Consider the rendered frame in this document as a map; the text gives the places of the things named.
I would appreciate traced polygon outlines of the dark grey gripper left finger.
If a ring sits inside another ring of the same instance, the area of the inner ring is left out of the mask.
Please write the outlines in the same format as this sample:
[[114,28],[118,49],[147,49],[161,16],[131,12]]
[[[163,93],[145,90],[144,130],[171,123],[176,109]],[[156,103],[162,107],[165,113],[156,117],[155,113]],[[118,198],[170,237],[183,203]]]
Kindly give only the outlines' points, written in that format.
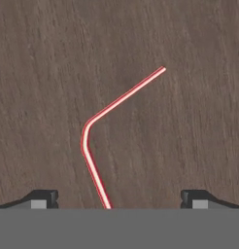
[[33,190],[26,196],[0,205],[0,209],[57,209],[58,190]]

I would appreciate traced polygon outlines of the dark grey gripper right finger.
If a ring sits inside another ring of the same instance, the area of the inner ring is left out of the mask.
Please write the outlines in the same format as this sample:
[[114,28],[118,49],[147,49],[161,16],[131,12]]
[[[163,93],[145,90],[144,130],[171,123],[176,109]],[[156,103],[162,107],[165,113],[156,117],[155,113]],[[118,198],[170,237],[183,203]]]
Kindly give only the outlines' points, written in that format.
[[239,205],[218,199],[206,190],[182,190],[182,209],[239,209]]

